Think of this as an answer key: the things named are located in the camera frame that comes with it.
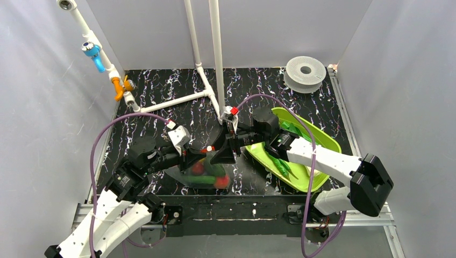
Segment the green toy pepper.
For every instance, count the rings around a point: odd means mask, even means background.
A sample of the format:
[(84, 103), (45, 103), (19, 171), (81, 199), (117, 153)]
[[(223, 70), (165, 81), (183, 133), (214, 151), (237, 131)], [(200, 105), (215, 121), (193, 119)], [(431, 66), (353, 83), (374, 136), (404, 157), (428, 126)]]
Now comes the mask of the green toy pepper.
[(226, 171), (221, 164), (211, 164), (208, 159), (203, 161), (203, 168), (207, 175), (214, 177), (224, 177)]

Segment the clear zip bag orange zipper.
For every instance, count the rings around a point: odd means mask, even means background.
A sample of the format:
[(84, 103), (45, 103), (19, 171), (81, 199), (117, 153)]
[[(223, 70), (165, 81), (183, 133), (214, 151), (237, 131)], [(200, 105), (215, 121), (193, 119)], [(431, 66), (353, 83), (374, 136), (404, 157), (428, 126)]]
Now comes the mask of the clear zip bag orange zipper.
[(183, 185), (194, 189), (227, 189), (231, 178), (221, 164), (211, 164), (215, 151), (209, 148), (202, 151), (206, 157), (190, 168), (180, 171), (178, 166), (165, 169), (164, 172)]

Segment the green toy cucumber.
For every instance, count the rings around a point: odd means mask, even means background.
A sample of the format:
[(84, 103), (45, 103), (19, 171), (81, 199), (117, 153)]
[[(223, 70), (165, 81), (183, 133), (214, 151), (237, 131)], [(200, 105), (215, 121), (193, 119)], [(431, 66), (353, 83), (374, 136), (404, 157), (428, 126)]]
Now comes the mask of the green toy cucumber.
[(216, 177), (214, 176), (205, 176), (205, 175), (199, 175), (199, 176), (183, 176), (184, 181), (190, 183), (190, 184), (209, 184), (213, 185), (216, 182)]

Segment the red toy strawberry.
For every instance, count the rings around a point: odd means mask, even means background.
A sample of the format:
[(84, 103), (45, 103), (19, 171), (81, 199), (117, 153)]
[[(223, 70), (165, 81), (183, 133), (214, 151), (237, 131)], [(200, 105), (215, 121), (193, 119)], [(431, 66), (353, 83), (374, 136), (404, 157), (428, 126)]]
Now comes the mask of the red toy strawberry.
[(213, 184), (216, 189), (226, 189), (231, 183), (231, 178), (229, 175), (217, 176), (215, 177), (215, 182)]

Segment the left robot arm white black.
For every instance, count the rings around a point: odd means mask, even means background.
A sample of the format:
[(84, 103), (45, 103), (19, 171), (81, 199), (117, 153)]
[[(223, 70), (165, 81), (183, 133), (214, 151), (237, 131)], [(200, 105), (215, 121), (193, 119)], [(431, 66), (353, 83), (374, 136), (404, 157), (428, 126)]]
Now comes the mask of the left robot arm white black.
[(44, 255), (107, 257), (140, 226), (163, 218), (165, 202), (153, 193), (140, 193), (150, 184), (149, 174), (169, 168), (182, 172), (206, 157), (188, 143), (181, 150), (172, 142), (159, 146), (152, 136), (133, 141), (93, 209), (66, 240), (49, 246)]

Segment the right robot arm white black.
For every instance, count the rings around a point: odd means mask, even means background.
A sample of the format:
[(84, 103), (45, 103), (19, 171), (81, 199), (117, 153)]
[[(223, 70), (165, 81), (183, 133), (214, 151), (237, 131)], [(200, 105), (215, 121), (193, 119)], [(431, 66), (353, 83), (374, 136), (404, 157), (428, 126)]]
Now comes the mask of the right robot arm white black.
[(349, 156), (312, 144), (282, 129), (279, 118), (268, 108), (255, 109), (251, 125), (238, 125), (237, 113), (238, 109), (230, 106), (222, 113), (224, 129), (213, 143), (216, 152), (210, 159), (212, 164), (234, 164), (242, 147), (261, 144), (276, 159), (316, 169), (343, 183), (342, 188), (322, 191), (311, 198), (314, 214), (325, 216), (347, 210), (370, 217), (380, 214), (394, 184), (376, 155)]

